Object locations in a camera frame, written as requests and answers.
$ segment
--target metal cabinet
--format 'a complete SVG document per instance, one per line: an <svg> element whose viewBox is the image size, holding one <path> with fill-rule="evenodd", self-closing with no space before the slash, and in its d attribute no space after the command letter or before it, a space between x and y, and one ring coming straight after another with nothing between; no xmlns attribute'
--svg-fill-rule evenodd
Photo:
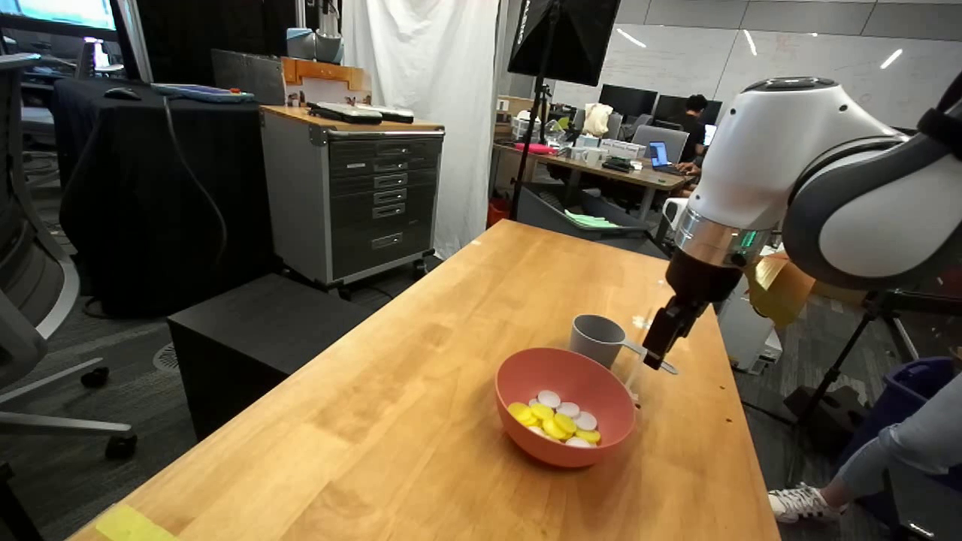
<svg viewBox="0 0 962 541"><path fill-rule="evenodd" d="M442 126L351 126L265 110L275 249L294 273L342 285L434 251Z"/></svg>

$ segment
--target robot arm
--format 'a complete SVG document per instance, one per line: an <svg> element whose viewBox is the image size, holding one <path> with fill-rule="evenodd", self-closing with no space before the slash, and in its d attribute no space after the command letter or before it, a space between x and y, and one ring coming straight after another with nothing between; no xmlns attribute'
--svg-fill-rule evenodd
<svg viewBox="0 0 962 541"><path fill-rule="evenodd" d="M746 88L681 218L675 298L644 347L660 367L708 303L783 234L794 265L845 287L913 287L962 240L962 75L916 136L867 115L836 80Z"/></svg>

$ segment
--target ceiling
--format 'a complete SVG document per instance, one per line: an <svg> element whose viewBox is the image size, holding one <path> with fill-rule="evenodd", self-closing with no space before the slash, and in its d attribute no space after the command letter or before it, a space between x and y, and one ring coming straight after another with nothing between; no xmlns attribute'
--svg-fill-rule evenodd
<svg viewBox="0 0 962 541"><path fill-rule="evenodd" d="M622 0L621 22L962 42L962 0Z"/></svg>

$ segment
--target red bowl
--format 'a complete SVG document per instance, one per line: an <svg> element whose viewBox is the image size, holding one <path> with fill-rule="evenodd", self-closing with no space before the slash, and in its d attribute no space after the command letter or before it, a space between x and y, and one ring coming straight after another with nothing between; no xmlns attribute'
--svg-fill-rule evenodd
<svg viewBox="0 0 962 541"><path fill-rule="evenodd" d="M569 350L525 350L510 355L493 379L500 419L504 436L531 456L559 466L588 469L615 454L636 431L636 404L621 379L601 364ZM563 441L542 438L525 426L507 405L531 404L540 392L556 392L567 404L598 419L598 448L569 448Z"/></svg>

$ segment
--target white curtain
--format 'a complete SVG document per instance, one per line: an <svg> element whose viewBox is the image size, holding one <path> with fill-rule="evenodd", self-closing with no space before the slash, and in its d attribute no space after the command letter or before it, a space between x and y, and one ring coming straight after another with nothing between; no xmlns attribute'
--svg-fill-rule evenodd
<svg viewBox="0 0 962 541"><path fill-rule="evenodd" d="M434 246L451 254L484 232L493 142L500 0L345 0L345 63L381 104L446 124Z"/></svg>

